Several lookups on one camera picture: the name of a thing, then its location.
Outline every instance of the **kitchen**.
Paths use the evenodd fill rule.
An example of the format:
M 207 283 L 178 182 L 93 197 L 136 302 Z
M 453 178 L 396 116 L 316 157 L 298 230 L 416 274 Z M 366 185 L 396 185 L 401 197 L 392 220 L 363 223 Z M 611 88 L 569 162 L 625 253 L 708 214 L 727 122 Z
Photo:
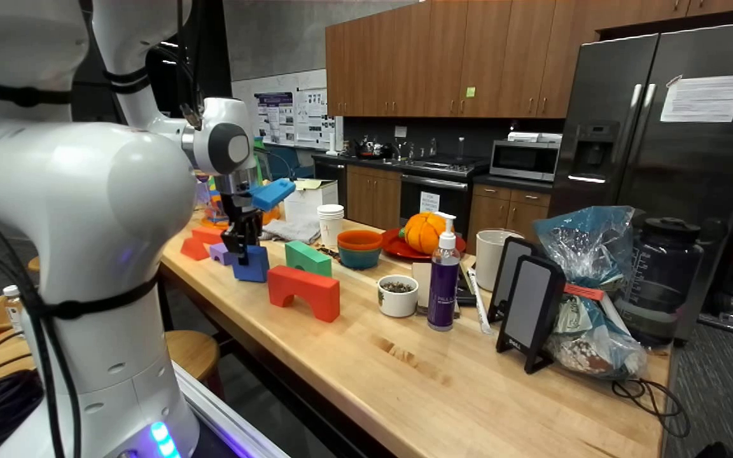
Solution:
M 459 136 L 463 136 L 470 154 L 489 157 L 491 141 L 506 136 L 513 127 L 519 131 L 564 131 L 576 69 L 571 48 L 596 38 L 598 28 L 627 24 L 611 32 L 643 32 L 648 28 L 639 28 L 639 22 L 654 22 L 654 28 L 658 19 L 666 28 L 696 24 L 697 19 L 716 19 L 710 12 L 718 6 L 733 9 L 733 1 L 672 0 L 526 5 L 481 1 L 477 6 L 481 12 L 473 6 L 453 12 L 453 1 L 428 1 L 425 9 L 416 5 L 417 9 L 401 6 L 332 24 L 327 29 L 330 110 L 345 116 L 352 151 L 366 135 L 396 141 L 397 127 L 408 129 L 405 140 L 416 144 L 411 150 L 417 150 L 417 157 L 421 148 L 431 150 L 434 136 L 438 150 L 450 151 L 459 150 Z M 372 218 L 377 227 L 397 223 L 403 181 L 396 165 L 341 157 L 330 157 L 330 162 L 347 165 L 350 211 L 358 211 L 364 220 Z M 354 181 L 370 182 L 370 195 L 363 200 L 352 197 Z M 472 185 L 472 215 L 491 215 L 495 223 L 510 227 L 526 218 L 522 230 L 528 230 L 536 218 L 550 211 L 550 191 L 541 185 L 501 185 L 486 174 L 477 174 Z M 713 330 L 702 341 L 702 332 L 696 335 L 697 346 L 722 347 L 724 353 L 727 337 L 733 337 Z M 680 365 L 697 364 L 697 359 L 705 356 L 683 351 Z M 727 380 L 708 388 L 724 392 L 732 387 Z M 696 393 L 697 383 L 691 380 L 683 388 Z M 727 403 L 713 403 L 710 412 L 700 414 L 716 417 L 727 410 Z M 724 430 L 708 420 L 700 431 L 700 436 L 669 439 L 669 456 L 694 456 L 708 436 L 724 436 Z

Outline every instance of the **wooden table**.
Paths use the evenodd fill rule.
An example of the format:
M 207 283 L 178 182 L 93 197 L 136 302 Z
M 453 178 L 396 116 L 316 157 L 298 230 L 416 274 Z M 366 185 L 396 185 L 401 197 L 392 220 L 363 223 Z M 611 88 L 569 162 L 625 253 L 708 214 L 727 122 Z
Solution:
M 663 453 L 653 414 L 559 364 L 526 373 L 522 353 L 496 353 L 496 330 L 481 332 L 470 308 L 449 332 L 421 314 L 382 314 L 377 279 L 411 272 L 408 261 L 382 256 L 364 272 L 335 263 L 341 314 L 323 323 L 302 302 L 271 304 L 267 285 L 237 283 L 229 267 L 184 256 L 182 241 L 184 233 L 174 235 L 164 251 L 169 277 L 210 299 L 396 456 Z M 271 267 L 286 263 L 284 243 L 266 247 Z M 668 377 L 669 356 L 654 353 L 648 378 L 668 383 Z

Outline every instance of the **stainless steel refrigerator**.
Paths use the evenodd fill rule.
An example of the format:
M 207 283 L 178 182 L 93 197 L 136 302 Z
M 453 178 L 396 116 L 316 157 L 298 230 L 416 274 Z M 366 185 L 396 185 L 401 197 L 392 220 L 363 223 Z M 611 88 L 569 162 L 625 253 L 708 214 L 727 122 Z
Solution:
M 550 214 L 596 202 L 702 229 L 685 341 L 733 230 L 733 24 L 580 45 Z

